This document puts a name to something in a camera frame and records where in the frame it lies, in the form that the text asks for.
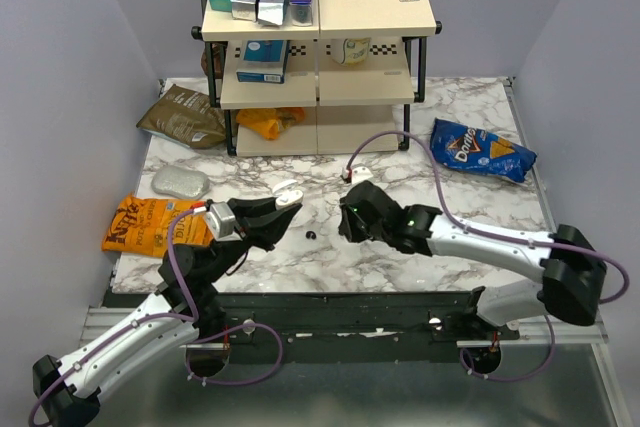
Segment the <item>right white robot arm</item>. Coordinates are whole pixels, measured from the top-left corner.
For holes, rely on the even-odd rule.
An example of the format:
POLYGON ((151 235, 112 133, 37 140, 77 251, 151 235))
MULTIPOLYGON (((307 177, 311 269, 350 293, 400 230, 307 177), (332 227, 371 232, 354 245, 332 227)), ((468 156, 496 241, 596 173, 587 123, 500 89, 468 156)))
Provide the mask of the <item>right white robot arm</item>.
POLYGON ((518 282, 472 292, 459 317, 471 338, 541 315, 577 326, 595 322, 607 268, 573 226, 534 232, 451 220, 436 207, 402 207, 369 181, 352 187, 340 208, 339 233, 351 243, 379 241, 407 255, 458 257, 520 275, 518 282))

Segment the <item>white earbud charging case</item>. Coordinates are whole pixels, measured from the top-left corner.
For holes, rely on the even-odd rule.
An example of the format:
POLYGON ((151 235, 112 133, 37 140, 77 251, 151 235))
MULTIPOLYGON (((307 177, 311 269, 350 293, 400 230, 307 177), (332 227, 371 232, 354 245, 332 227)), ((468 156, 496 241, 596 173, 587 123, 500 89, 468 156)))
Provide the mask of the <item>white earbud charging case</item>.
POLYGON ((300 182, 294 179, 285 180, 276 184, 272 188, 271 192, 275 198, 275 206, 277 210, 281 210, 295 204, 301 204, 304 198, 304 193, 300 188, 300 182))

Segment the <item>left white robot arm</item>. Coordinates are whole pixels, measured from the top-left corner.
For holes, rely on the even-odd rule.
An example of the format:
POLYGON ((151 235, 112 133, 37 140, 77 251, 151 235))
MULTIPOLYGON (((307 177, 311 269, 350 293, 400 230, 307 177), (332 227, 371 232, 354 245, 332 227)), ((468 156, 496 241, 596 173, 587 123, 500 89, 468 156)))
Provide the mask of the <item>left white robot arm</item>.
POLYGON ((48 426, 86 426, 108 393, 154 358, 185 344, 228 334, 215 283, 252 248, 273 250, 302 207, 284 195, 198 202, 169 224, 156 291, 84 347, 61 358, 45 355, 32 367, 36 403, 28 423, 43 413, 48 426), (200 216, 213 235, 206 246, 176 243, 173 230, 200 216))

